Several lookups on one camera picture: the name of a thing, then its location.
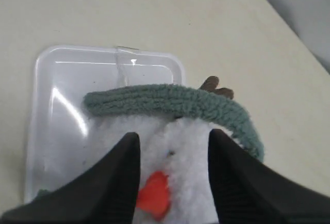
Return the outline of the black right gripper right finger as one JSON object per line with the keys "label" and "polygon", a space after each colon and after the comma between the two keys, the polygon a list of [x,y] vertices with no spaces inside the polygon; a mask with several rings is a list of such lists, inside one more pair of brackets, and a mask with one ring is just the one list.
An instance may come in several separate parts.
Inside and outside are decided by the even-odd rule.
{"label": "black right gripper right finger", "polygon": [[329,197],[273,171],[220,129],[209,134],[208,172],[219,223],[329,223]]}

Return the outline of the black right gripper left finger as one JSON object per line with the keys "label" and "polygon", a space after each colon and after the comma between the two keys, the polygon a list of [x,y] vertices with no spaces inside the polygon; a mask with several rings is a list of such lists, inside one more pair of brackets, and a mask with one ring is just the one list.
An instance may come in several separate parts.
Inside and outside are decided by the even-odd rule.
{"label": "black right gripper left finger", "polygon": [[140,170],[139,136],[129,132],[82,175],[4,212],[1,223],[132,223]]}

